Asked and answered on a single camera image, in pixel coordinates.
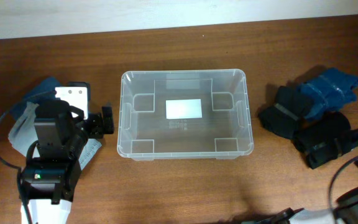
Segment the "small black taped cloth bundle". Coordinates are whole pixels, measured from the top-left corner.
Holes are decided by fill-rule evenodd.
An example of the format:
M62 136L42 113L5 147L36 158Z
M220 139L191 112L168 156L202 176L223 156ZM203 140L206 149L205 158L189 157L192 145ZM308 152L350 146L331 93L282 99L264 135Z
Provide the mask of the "small black taped cloth bundle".
M293 139L301 120L311 111L311 97L287 86L280 86L273 104L258 114L266 130L285 139Z

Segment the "blue taped cloth bundle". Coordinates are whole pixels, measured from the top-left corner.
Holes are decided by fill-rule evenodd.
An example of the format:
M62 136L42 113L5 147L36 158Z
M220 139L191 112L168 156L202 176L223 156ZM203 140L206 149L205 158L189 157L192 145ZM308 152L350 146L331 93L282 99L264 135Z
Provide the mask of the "blue taped cloth bundle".
M297 90L313 99L314 105L305 116L306 120L321 119L327 111L339 111L345 104L357 100L353 89L358 87L358 77L329 68L316 78L297 87Z

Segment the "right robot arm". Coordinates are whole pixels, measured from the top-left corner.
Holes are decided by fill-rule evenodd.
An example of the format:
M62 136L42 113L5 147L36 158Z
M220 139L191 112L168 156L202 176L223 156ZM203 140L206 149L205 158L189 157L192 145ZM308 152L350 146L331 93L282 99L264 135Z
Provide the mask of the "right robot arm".
M351 140L358 146L358 129L349 131L345 135L346 140ZM325 210L309 211L305 209L292 210L288 208L282 212L256 221L256 224L358 224L358 187L340 196L333 205L333 187L339 174L349 165L354 164L358 168L358 156L342 165L332 177L328 188L329 208Z

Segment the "large black taped cloth bundle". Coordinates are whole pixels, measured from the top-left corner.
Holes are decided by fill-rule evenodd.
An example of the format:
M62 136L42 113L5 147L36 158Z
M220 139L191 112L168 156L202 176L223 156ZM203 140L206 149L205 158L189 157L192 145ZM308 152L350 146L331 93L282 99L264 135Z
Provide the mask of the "large black taped cloth bundle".
M315 169L358 146L356 140L346 135L350 130L349 120L335 112L296 133L292 142L305 155L308 167Z

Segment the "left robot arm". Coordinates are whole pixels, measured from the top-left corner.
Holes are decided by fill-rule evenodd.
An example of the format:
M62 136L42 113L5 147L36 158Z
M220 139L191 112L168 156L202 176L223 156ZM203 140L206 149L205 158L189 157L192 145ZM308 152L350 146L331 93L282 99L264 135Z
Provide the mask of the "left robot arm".
M65 223L82 168L80 156L90 139L114 133L112 108L89 113L90 84L70 82L35 109L37 140L17 174L24 223Z

